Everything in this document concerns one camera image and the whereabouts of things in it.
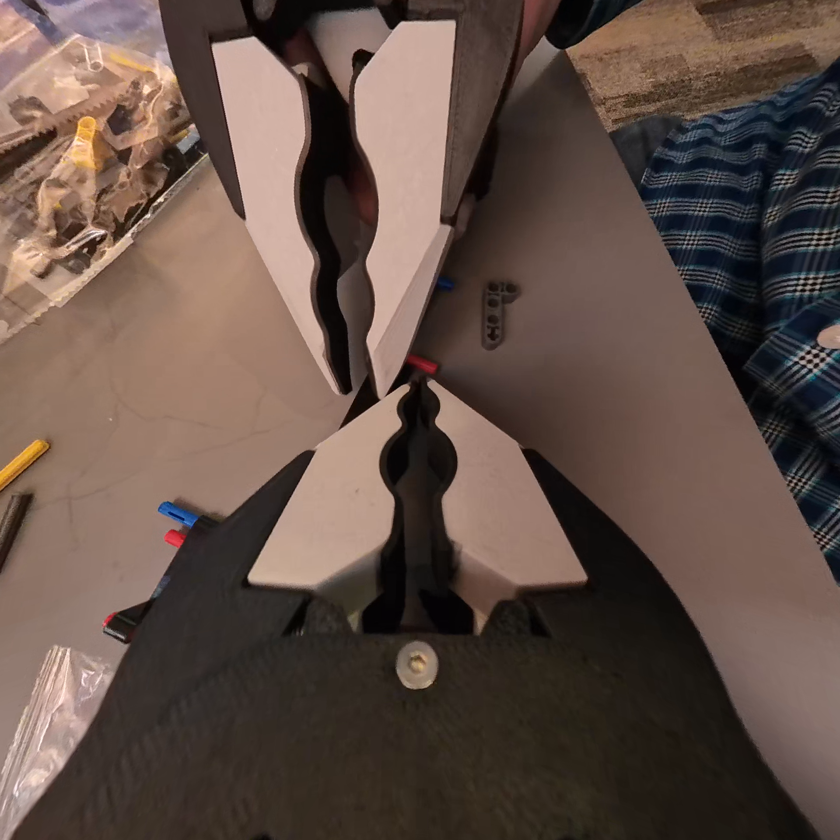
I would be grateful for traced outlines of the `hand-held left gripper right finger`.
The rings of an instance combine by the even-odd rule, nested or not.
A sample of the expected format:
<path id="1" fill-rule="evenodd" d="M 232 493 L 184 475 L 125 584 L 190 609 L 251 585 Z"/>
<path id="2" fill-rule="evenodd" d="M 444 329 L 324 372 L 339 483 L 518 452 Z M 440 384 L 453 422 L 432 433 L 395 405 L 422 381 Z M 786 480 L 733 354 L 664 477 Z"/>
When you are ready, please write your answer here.
<path id="1" fill-rule="evenodd" d="M 423 430 L 423 608 L 436 629 L 479 632 L 502 602 L 587 583 L 515 439 L 434 381 L 423 383 Z"/>

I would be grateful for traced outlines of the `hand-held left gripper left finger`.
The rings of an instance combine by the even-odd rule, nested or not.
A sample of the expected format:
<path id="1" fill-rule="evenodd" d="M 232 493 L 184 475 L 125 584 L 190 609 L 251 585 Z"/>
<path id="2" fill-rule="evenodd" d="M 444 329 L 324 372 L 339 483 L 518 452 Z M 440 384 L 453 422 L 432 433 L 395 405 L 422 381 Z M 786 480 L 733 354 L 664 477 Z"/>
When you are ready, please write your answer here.
<path id="1" fill-rule="evenodd" d="M 400 628 L 407 597 L 396 485 L 426 392 L 426 381 L 397 387 L 313 450 L 248 573 L 251 587 L 315 595 L 358 614 L 367 632 Z"/>

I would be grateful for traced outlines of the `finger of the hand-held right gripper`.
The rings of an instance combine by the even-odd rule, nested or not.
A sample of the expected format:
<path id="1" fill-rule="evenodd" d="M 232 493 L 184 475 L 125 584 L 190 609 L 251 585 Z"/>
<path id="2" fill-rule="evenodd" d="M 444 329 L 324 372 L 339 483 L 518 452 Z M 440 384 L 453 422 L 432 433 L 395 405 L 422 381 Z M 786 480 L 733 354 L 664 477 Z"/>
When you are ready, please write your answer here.
<path id="1" fill-rule="evenodd" d="M 455 37 L 453 19 L 402 22 L 353 84 L 355 139 L 377 199 L 364 267 L 374 301 L 366 350 L 380 398 L 411 351 L 454 234 L 442 206 Z"/>
<path id="2" fill-rule="evenodd" d="M 360 226 L 341 194 L 343 107 L 255 36 L 212 46 L 245 226 L 320 372 L 352 392 L 340 280 L 360 256 Z"/>

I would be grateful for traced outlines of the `clear bag of lego pieces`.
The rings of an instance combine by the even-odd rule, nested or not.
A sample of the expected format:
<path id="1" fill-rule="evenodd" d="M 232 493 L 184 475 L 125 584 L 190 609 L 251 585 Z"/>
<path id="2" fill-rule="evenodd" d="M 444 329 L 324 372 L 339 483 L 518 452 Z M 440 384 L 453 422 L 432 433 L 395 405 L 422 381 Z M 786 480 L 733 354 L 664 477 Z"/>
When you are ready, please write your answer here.
<path id="1" fill-rule="evenodd" d="M 1 341 L 64 305 L 207 158 L 157 1 L 1 2 Z"/>

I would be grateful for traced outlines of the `grey lego beam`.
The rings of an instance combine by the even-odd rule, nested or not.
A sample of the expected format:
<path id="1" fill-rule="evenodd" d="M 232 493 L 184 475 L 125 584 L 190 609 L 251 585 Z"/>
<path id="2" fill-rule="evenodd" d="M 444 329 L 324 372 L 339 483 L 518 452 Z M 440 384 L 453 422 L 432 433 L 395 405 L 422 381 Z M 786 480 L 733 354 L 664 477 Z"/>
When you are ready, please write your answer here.
<path id="1" fill-rule="evenodd" d="M 507 307 L 520 295 L 519 286 L 509 280 L 488 282 L 482 291 L 481 304 L 481 346 L 493 351 L 505 339 Z"/>

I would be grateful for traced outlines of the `black and red lego pin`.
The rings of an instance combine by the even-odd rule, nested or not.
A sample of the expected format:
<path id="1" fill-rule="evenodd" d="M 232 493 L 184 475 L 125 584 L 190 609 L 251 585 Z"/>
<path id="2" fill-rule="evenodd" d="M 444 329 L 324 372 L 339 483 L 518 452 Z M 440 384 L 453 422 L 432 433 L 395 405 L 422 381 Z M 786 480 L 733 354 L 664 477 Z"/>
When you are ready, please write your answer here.
<path id="1" fill-rule="evenodd" d="M 149 600 L 114 612 L 104 620 L 101 630 L 115 641 L 129 645 L 152 605 L 153 601 Z"/>

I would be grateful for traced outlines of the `yellow lego axle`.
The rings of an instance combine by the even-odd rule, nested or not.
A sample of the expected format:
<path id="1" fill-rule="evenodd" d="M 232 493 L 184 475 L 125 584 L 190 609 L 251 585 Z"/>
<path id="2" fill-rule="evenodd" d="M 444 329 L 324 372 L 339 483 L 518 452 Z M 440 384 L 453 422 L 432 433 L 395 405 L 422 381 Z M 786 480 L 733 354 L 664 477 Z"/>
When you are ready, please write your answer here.
<path id="1" fill-rule="evenodd" d="M 50 442 L 36 439 L 19 454 L 2 466 L 0 475 L 0 490 L 5 490 L 15 480 L 29 469 L 40 457 L 50 449 Z"/>

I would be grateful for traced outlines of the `black lego axle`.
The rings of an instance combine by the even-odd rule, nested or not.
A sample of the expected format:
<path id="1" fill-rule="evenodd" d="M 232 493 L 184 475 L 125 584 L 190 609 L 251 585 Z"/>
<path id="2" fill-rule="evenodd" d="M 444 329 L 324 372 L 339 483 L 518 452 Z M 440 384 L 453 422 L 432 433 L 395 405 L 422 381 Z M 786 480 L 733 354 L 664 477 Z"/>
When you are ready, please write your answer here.
<path id="1" fill-rule="evenodd" d="M 34 499 L 31 492 L 13 494 L 1 519 L 1 571 L 4 569 L 28 510 Z"/>

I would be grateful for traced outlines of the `person's right hand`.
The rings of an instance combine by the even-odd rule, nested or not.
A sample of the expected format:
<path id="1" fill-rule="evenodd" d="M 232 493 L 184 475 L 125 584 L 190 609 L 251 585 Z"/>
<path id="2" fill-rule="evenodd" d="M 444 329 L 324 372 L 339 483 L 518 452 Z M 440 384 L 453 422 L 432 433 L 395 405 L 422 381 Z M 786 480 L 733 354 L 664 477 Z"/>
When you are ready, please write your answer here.
<path id="1" fill-rule="evenodd" d="M 518 62 L 521 64 L 545 36 L 561 1 L 523 1 Z"/>

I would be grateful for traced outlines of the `person's plaid shirt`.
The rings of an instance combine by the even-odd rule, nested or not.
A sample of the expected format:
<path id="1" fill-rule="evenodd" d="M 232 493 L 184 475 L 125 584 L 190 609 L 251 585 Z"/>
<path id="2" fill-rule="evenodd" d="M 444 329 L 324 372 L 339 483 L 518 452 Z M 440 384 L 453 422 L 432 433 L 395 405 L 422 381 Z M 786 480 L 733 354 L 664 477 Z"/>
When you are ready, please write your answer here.
<path id="1" fill-rule="evenodd" d="M 838 581 L 838 60 L 610 139 Z"/>

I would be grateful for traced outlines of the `empty clear plastic bag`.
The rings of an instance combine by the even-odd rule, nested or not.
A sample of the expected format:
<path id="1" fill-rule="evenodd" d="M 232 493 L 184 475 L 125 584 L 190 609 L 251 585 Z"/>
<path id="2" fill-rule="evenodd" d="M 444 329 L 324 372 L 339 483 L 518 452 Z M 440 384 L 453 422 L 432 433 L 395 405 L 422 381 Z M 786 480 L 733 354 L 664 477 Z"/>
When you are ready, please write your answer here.
<path id="1" fill-rule="evenodd" d="M 116 668 L 53 646 L 19 719 L 1 776 L 1 838 L 8 839 L 66 765 L 105 697 Z"/>

